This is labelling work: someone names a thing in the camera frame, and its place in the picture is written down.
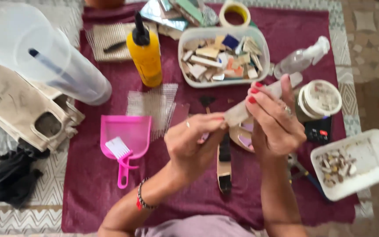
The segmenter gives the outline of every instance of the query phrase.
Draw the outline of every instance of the clear spray bottle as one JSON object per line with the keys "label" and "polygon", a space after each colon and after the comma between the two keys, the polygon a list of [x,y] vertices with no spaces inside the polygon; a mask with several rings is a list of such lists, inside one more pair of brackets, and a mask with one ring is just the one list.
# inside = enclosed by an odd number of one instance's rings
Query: clear spray bottle
{"label": "clear spray bottle", "polygon": [[317,64],[330,50],[330,42],[325,36],[320,36],[318,41],[307,49],[298,49],[276,64],[274,76],[280,80],[282,75],[302,72],[311,63]]}

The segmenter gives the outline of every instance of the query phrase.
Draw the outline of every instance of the pink dustpan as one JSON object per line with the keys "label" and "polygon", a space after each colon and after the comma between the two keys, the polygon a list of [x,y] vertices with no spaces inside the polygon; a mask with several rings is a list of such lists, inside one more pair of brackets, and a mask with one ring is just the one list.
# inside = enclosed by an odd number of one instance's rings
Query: pink dustpan
{"label": "pink dustpan", "polygon": [[138,166],[130,166],[129,159],[142,157],[149,148],[151,116],[121,116],[102,115],[100,126],[100,148],[103,154],[110,159],[116,159],[105,143],[121,137],[125,145],[133,151],[128,158],[118,160],[118,187],[124,189],[128,185],[129,169],[137,169]]}

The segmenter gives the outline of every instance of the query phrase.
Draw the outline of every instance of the black cloth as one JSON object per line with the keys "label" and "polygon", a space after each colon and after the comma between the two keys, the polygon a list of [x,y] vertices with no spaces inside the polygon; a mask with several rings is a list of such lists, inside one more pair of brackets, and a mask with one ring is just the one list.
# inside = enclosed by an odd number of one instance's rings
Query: black cloth
{"label": "black cloth", "polygon": [[0,156],[0,202],[16,209],[24,207],[43,175],[38,169],[31,171],[31,164],[49,154],[49,150],[40,152],[29,144],[20,144],[15,151]]}

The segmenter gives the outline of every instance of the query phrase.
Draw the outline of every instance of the black device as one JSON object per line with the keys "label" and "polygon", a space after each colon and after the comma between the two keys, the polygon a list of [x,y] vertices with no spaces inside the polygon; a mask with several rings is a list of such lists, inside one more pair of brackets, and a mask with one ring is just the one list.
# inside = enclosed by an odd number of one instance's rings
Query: black device
{"label": "black device", "polygon": [[330,142],[331,119],[327,117],[320,120],[305,122],[305,134],[310,142],[317,142],[322,145]]}

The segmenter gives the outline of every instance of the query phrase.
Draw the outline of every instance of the terracotta pot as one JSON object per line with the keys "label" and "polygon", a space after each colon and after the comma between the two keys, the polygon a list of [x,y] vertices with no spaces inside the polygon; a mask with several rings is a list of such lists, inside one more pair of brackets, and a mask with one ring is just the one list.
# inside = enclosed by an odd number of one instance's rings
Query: terracotta pot
{"label": "terracotta pot", "polygon": [[85,0],[86,5],[98,9],[118,8],[123,6],[125,0]]}

